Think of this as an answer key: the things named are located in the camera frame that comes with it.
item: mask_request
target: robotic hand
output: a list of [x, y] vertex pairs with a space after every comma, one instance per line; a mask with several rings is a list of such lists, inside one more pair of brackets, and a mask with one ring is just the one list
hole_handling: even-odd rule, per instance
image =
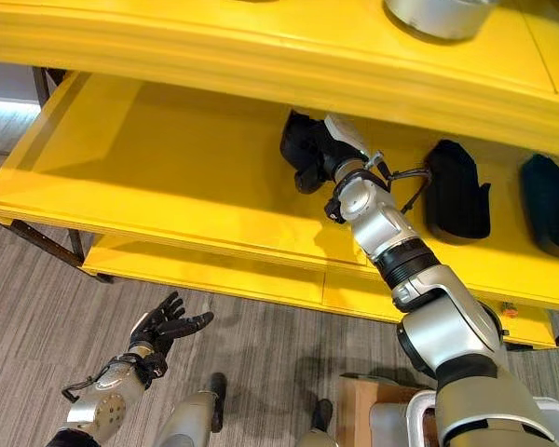
[[[175, 291], [135, 324], [125, 354], [110, 359], [95, 377], [66, 387], [62, 394], [73, 406], [48, 447], [99, 447], [114, 435], [130, 405], [166, 373], [174, 339], [198, 332], [213, 320], [212, 312], [181, 318], [184, 312]], [[71, 392], [84, 388], [88, 390], [82, 398]]]
[[[336, 183], [327, 216], [350, 224], [391, 289], [393, 303], [406, 313], [397, 327], [403, 350], [417, 370], [437, 379], [440, 444], [555, 445], [528, 390], [499, 364], [497, 316], [438, 261], [403, 216], [428, 184], [429, 172], [391, 173], [382, 154], [369, 158], [356, 130], [334, 115], [318, 121], [292, 112], [280, 150], [296, 168], [301, 193], [310, 194], [325, 181]], [[391, 183], [410, 176], [423, 176], [425, 182], [397, 210]]]

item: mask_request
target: shelf board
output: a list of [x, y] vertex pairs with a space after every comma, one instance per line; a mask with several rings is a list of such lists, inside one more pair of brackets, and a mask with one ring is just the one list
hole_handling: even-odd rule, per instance
[[[389, 291], [379, 280], [309, 272], [126, 237], [99, 237], [83, 268], [91, 274], [144, 279], [387, 322], [398, 322], [403, 315], [393, 306]], [[519, 306], [517, 318], [505, 318], [500, 305], [487, 304], [510, 331], [506, 341], [555, 347], [545, 310]]]
[[559, 0], [518, 0], [518, 4], [559, 94]]
[[[347, 226], [324, 216], [331, 185], [310, 196], [296, 193], [279, 151], [288, 113], [272, 102], [74, 75], [0, 169], [0, 219], [376, 275]], [[367, 119], [355, 124], [398, 170], [417, 165], [443, 136]], [[452, 246], [426, 230], [422, 203], [407, 217], [472, 292], [559, 309], [559, 258], [532, 242], [520, 203], [517, 171], [530, 153], [457, 140], [474, 157], [481, 182], [492, 183], [491, 236]], [[417, 187], [414, 180], [395, 183], [397, 201]]]
[[437, 43], [408, 33], [379, 0], [0, 0], [0, 61], [204, 88], [559, 155], [559, 94], [518, 1], [502, 0], [476, 38]]

